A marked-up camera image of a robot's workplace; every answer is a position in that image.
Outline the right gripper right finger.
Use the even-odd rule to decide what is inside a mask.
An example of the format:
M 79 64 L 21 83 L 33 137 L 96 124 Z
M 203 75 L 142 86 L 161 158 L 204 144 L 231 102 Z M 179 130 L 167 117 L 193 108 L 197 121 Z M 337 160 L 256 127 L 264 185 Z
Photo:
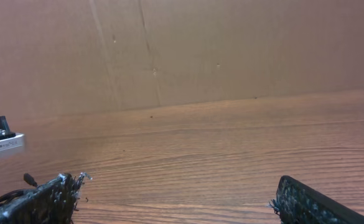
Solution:
M 364 216 L 284 175 L 269 207 L 283 224 L 364 224 Z

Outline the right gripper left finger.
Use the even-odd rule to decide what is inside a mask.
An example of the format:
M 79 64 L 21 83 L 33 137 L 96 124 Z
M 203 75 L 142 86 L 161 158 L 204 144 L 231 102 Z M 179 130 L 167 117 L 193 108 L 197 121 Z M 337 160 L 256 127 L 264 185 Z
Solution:
M 39 185 L 28 173 L 24 181 L 30 189 L 17 189 L 0 196 L 0 224 L 7 223 L 73 223 L 73 213 L 78 210 L 80 189 L 86 172 L 79 176 L 60 173 L 56 178 Z

